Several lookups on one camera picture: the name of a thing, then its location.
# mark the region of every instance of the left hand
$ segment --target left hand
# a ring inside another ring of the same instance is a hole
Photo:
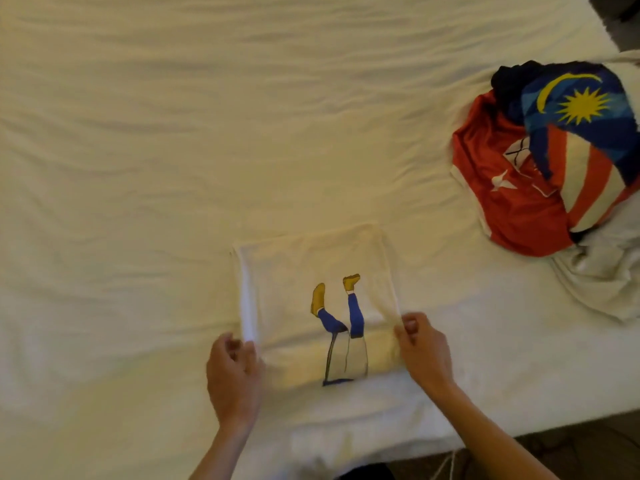
[[[207,362],[207,390],[220,429],[253,427],[262,402],[264,362],[253,342],[224,333],[213,343]]]

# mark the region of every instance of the graphic print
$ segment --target graphic print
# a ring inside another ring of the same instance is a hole
[[[311,298],[311,313],[320,319],[324,329],[331,333],[331,344],[326,356],[323,386],[349,382],[367,376],[369,361],[364,341],[364,317],[360,311],[355,285],[359,274],[342,279],[349,304],[351,330],[324,309],[324,283],[316,286]]]

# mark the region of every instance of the bed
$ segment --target bed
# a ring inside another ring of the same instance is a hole
[[[449,176],[500,64],[616,53],[588,0],[1,3],[3,477],[187,477],[238,331],[232,243],[366,221],[510,434],[640,406],[640,324],[488,241]],[[267,401],[234,478],[460,445],[395,372]]]

